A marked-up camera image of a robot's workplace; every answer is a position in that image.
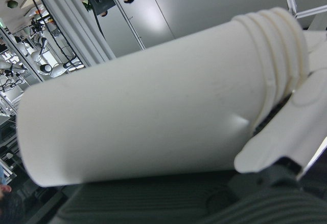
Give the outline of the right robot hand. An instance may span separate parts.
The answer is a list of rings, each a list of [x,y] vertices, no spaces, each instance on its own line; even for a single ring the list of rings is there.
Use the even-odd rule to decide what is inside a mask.
[[[326,223],[296,175],[326,134],[326,34],[280,8],[95,68],[54,223]]]

